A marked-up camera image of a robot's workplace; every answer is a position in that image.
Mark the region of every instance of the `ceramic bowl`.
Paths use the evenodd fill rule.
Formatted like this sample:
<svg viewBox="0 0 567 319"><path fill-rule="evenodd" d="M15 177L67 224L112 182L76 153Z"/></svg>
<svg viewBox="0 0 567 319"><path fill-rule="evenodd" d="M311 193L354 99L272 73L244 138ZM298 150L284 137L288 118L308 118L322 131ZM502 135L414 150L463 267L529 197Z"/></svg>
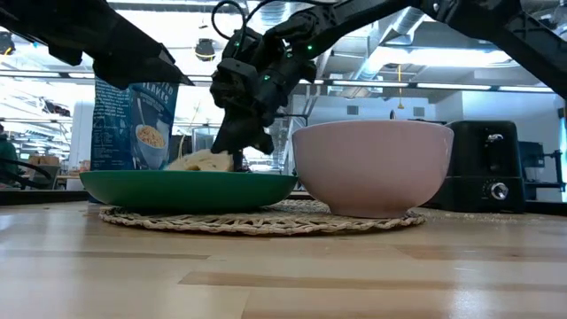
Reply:
<svg viewBox="0 0 567 319"><path fill-rule="evenodd" d="M293 134L300 181L334 214L399 217L439 190L453 131L420 121L341 121Z"/></svg>

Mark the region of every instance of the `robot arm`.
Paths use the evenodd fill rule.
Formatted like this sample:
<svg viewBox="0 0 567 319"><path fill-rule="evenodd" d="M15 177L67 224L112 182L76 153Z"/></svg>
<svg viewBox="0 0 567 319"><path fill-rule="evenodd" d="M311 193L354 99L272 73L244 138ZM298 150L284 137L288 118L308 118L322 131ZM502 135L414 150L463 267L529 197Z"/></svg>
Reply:
<svg viewBox="0 0 567 319"><path fill-rule="evenodd" d="M211 86L215 103L226 110L213 152L246 146L272 152L263 128L273 123L279 106L287 105L299 80L315 79L311 59L342 36L408 6L494 43L567 98L567 43L525 13L519 0L347 0L296 12L264 36L250 28L244 37L242 30L232 36Z"/></svg>
<svg viewBox="0 0 567 319"><path fill-rule="evenodd" d="M0 0L0 25L77 66L82 53L95 74L125 89L135 82L193 85L163 44L122 18L105 0Z"/></svg>

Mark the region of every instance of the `white wall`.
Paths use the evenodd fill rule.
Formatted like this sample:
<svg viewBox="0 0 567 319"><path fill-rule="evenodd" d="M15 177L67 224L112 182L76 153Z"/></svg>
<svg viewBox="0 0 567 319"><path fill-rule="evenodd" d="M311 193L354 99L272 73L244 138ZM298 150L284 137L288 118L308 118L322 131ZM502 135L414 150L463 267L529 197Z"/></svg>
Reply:
<svg viewBox="0 0 567 319"><path fill-rule="evenodd" d="M83 99L77 101L74 105L69 168L79 168L79 163L82 160L90 160L92 114L94 110L94 99Z"/></svg>
<svg viewBox="0 0 567 319"><path fill-rule="evenodd" d="M463 92L465 120L507 120L517 126L518 140L539 142L545 153L559 149L559 97L553 94L500 92ZM555 182L555 162L546 158L546 167L538 172L543 182ZM539 200L561 201L559 190L538 189Z"/></svg>
<svg viewBox="0 0 567 319"><path fill-rule="evenodd" d="M388 101L382 98L359 97L346 99L344 97L323 96L317 99L315 107L309 117L309 125L326 123L330 121L348 120L386 120L390 118L390 111L396 112L397 119L415 119L414 107L424 107L424 120L435 120L435 107L429 104L427 98L402 98L404 109L399 109L399 99L393 97ZM359 115L347 115L348 105L359 106Z"/></svg>
<svg viewBox="0 0 567 319"><path fill-rule="evenodd" d="M455 92L435 104L435 118L445 122L462 120L462 92Z"/></svg>

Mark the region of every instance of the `box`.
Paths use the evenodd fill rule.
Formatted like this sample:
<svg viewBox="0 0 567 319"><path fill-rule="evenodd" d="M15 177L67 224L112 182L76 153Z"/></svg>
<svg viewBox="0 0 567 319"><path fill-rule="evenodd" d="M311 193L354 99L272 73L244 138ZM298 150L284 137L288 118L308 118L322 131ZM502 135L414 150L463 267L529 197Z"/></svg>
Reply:
<svg viewBox="0 0 567 319"><path fill-rule="evenodd" d="M41 155L32 155L27 159L27 162L31 165L40 166L40 165L49 165L49 166L59 166L59 158L56 156L41 156ZM27 173L32 174L34 172L33 169L28 168Z"/></svg>
<svg viewBox="0 0 567 319"><path fill-rule="evenodd" d="M96 78L90 170L165 167L178 89L147 82L120 90Z"/></svg>

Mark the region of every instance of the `woven placemat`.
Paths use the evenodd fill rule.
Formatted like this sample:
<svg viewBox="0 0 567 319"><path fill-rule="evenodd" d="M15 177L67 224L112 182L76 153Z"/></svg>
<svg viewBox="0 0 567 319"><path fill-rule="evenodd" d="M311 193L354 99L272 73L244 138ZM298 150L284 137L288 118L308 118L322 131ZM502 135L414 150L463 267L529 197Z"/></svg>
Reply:
<svg viewBox="0 0 567 319"><path fill-rule="evenodd" d="M150 230L173 230L246 235L298 235L335 232L391 230L425 222L421 214L408 211L401 218L363 219L337 216L314 200L284 200L254 212L231 214L138 214L120 207L102 209L105 222Z"/></svg>

